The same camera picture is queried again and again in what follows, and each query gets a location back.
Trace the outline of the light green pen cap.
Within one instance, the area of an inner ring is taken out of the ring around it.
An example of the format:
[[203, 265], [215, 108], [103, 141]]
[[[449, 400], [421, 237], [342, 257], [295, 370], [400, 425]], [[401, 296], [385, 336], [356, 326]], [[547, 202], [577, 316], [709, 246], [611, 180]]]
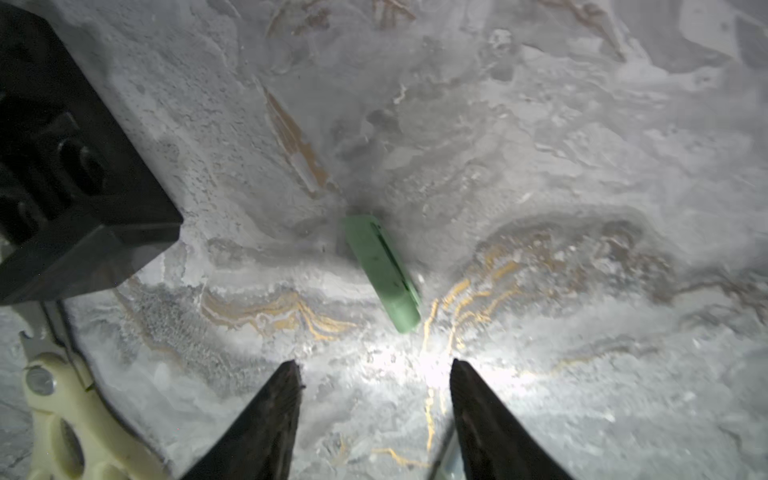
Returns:
[[347, 216], [342, 228], [395, 329], [411, 332], [421, 321], [421, 299], [387, 230], [373, 215]]

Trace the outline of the small black clamp vise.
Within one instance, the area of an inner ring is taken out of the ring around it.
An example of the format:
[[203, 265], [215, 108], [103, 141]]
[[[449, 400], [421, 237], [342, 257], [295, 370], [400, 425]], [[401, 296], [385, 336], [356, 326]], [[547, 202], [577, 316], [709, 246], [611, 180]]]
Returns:
[[1, 7], [1, 301], [111, 289], [183, 218], [42, 17]]

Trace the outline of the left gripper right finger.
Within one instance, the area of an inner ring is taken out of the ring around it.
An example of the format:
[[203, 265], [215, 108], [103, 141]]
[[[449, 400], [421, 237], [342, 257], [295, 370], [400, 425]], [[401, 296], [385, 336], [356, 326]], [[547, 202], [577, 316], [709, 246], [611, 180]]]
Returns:
[[450, 392], [465, 477], [569, 479], [473, 366], [455, 359]]

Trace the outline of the yellow handled scissors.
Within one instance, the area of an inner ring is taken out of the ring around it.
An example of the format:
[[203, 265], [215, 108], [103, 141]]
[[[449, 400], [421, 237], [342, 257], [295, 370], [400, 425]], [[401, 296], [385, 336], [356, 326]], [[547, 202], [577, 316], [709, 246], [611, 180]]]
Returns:
[[15, 304], [27, 322], [22, 382], [32, 415], [29, 479], [168, 479], [157, 455], [100, 395], [57, 301]]

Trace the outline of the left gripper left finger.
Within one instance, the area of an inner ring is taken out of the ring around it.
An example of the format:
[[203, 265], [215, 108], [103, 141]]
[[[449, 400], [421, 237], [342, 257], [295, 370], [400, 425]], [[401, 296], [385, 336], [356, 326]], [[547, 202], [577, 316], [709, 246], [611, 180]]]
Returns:
[[303, 384], [286, 361], [247, 404], [186, 479], [286, 479], [296, 440]]

